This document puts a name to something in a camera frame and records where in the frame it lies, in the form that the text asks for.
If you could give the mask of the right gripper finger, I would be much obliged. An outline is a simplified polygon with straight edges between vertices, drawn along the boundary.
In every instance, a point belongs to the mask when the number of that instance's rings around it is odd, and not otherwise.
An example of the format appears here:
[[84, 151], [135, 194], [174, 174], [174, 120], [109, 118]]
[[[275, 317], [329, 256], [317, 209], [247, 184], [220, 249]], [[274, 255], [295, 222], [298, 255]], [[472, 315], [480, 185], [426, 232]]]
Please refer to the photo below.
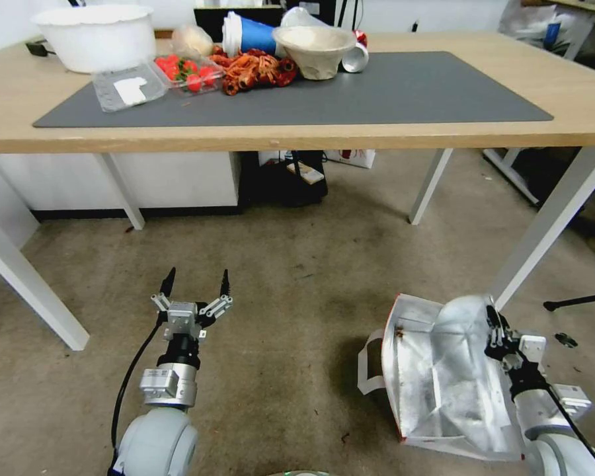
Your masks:
[[511, 338], [500, 335], [490, 335], [485, 348], [485, 355], [496, 360], [504, 371], [516, 366], [517, 344]]
[[486, 305], [485, 311], [489, 326], [487, 348], [509, 348], [512, 342], [512, 330], [508, 321], [494, 305]]

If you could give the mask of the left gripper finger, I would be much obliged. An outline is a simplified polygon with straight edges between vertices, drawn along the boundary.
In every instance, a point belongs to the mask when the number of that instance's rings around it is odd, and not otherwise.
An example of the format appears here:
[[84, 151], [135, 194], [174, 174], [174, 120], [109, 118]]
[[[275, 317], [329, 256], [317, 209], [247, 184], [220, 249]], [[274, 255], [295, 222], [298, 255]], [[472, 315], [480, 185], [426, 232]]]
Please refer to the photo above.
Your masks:
[[225, 269], [221, 279], [221, 286], [219, 289], [219, 297], [211, 301], [200, 309], [198, 317], [201, 318], [220, 318], [233, 305], [233, 298], [230, 292], [231, 286], [229, 282], [229, 271]]
[[151, 301], [158, 312], [167, 312], [171, 306], [171, 292], [176, 276], [176, 268], [172, 267], [166, 277], [162, 280], [159, 292], [151, 296]]

